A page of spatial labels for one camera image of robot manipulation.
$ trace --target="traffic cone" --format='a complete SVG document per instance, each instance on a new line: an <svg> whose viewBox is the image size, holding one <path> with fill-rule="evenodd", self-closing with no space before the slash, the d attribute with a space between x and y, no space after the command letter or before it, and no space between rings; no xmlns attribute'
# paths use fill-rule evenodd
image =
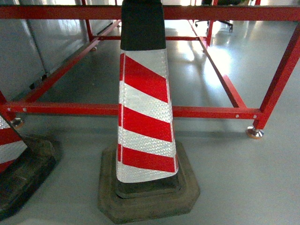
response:
<svg viewBox="0 0 300 225"><path fill-rule="evenodd" d="M199 194L174 138L162 4L124 0L118 143L102 153L98 207L128 223L189 213Z"/></svg>
<svg viewBox="0 0 300 225"><path fill-rule="evenodd" d="M20 137L0 115L0 221L26 203L57 160L50 142Z"/></svg>
<svg viewBox="0 0 300 225"><path fill-rule="evenodd" d="M0 137L0 173L2 173L27 149L27 145L2 117L0 117Z"/></svg>
<svg viewBox="0 0 300 225"><path fill-rule="evenodd" d="M118 180L173 176L178 161L166 49L123 50L120 57Z"/></svg>

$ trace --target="octagonal cone base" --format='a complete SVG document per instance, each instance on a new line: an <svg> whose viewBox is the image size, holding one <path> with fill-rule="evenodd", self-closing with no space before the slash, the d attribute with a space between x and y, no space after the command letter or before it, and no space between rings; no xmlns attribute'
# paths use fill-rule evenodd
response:
<svg viewBox="0 0 300 225"><path fill-rule="evenodd" d="M117 143L103 151L100 168L98 207L116 224L164 218L186 214L191 211L200 195L196 177L180 142L176 142L179 160L177 178L180 188L172 192L133 198L121 198L116 193L118 182L116 177Z"/></svg>
<svg viewBox="0 0 300 225"><path fill-rule="evenodd" d="M21 209L58 160L49 141L23 140L28 148L0 175L0 221Z"/></svg>

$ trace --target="gray floor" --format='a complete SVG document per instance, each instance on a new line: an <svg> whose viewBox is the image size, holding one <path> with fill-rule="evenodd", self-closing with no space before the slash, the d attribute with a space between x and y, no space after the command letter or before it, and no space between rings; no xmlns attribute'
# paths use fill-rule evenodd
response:
<svg viewBox="0 0 300 225"><path fill-rule="evenodd" d="M211 51L249 107L259 107L295 28L295 22L216 22ZM167 34L192 34L186 21L166 22ZM205 31L204 25L199 30ZM119 42L90 52L41 100L117 103ZM197 42L167 42L173 105L231 106ZM191 213L137 225L300 224L300 62L265 136L244 133L251 120L175 118L201 188ZM62 159L15 216L0 224L113 224L97 209L100 156L117 138L116 117L26 115L21 133L53 141Z"/></svg>

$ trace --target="white reflective stripe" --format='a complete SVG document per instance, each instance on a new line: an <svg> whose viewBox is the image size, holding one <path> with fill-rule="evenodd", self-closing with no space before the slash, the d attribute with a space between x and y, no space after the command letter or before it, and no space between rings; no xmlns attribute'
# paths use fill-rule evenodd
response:
<svg viewBox="0 0 300 225"><path fill-rule="evenodd" d="M18 141L0 146L0 164L17 159L25 151L27 145Z"/></svg>
<svg viewBox="0 0 300 225"><path fill-rule="evenodd" d="M174 176L176 172L141 169L117 161L117 178L123 183L137 183Z"/></svg>
<svg viewBox="0 0 300 225"><path fill-rule="evenodd" d="M171 104L147 95L120 81L120 102L125 107L157 120L171 123L173 120Z"/></svg>
<svg viewBox="0 0 300 225"><path fill-rule="evenodd" d="M167 50L123 51L126 56L142 64L144 67L166 78L169 74Z"/></svg>
<svg viewBox="0 0 300 225"><path fill-rule="evenodd" d="M140 135L122 127L118 128L118 143L125 148L147 152L160 156L175 157L175 141L166 142L152 137Z"/></svg>
<svg viewBox="0 0 300 225"><path fill-rule="evenodd" d="M6 123L6 121L0 117L0 130L10 128L9 124Z"/></svg>

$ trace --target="black rubber cone base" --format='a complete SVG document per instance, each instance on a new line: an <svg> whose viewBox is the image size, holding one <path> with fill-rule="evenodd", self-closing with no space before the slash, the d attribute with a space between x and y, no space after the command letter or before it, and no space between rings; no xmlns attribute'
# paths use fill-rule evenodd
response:
<svg viewBox="0 0 300 225"><path fill-rule="evenodd" d="M26 203L57 162L49 141L24 138L24 142L28 148L0 174L0 221Z"/></svg>
<svg viewBox="0 0 300 225"><path fill-rule="evenodd" d="M158 180L138 183L123 183L116 180L116 194L121 198L138 198L179 191L178 174Z"/></svg>
<svg viewBox="0 0 300 225"><path fill-rule="evenodd" d="M98 207L116 224L164 218L189 213L199 197L200 189L185 150L176 142L179 160L177 174L180 188L172 192L121 198L117 195L116 149L113 144L102 153Z"/></svg>

